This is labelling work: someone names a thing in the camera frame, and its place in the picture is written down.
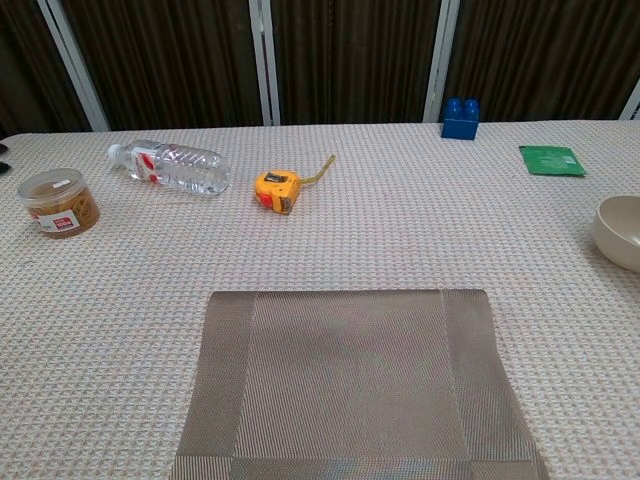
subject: curtain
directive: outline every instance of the curtain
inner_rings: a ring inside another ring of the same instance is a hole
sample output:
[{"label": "curtain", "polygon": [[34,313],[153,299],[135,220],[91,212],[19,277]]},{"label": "curtain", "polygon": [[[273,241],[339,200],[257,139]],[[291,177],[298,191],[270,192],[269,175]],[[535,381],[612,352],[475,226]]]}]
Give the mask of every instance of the curtain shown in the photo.
[{"label": "curtain", "polygon": [[640,1],[463,0],[445,86],[481,120],[617,119],[640,78]]},{"label": "curtain", "polygon": [[0,138],[89,130],[36,0],[0,0]]},{"label": "curtain", "polygon": [[282,122],[422,121],[439,0],[271,0]]},{"label": "curtain", "polygon": [[262,125],[246,0],[62,0],[114,130]]}]

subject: white bowl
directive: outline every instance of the white bowl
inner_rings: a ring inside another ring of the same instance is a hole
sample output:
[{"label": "white bowl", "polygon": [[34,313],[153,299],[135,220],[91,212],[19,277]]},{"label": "white bowl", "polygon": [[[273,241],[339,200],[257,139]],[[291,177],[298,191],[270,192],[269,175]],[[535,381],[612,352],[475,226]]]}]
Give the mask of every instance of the white bowl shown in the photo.
[{"label": "white bowl", "polygon": [[593,238],[605,257],[640,272],[640,197],[607,198],[593,220]]}]

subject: green packet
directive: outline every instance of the green packet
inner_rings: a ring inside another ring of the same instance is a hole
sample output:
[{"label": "green packet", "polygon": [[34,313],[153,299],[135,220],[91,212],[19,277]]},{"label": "green packet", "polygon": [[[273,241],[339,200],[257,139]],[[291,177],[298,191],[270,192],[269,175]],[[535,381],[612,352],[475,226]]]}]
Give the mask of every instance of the green packet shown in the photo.
[{"label": "green packet", "polygon": [[568,147],[522,146],[520,153],[532,175],[582,177],[587,173]]}]

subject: tape measure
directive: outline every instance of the tape measure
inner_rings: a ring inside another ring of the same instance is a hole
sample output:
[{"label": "tape measure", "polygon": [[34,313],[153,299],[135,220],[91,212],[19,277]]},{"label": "tape measure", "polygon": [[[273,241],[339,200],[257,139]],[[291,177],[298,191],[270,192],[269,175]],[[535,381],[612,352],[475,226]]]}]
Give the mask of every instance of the tape measure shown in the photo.
[{"label": "tape measure", "polygon": [[331,155],[324,167],[313,177],[300,178],[296,172],[289,170],[272,170],[256,179],[256,200],[276,213],[289,215],[300,194],[300,187],[316,183],[336,159]]}]

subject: blue lego brick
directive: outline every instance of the blue lego brick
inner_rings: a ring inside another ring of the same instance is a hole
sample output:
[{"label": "blue lego brick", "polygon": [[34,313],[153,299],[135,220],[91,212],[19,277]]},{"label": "blue lego brick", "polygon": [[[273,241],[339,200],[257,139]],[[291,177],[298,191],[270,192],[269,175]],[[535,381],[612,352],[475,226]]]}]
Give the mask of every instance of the blue lego brick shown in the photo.
[{"label": "blue lego brick", "polygon": [[478,117],[479,107],[475,100],[468,99],[462,105],[458,98],[449,99],[444,111],[441,137],[475,140],[478,131]]}]

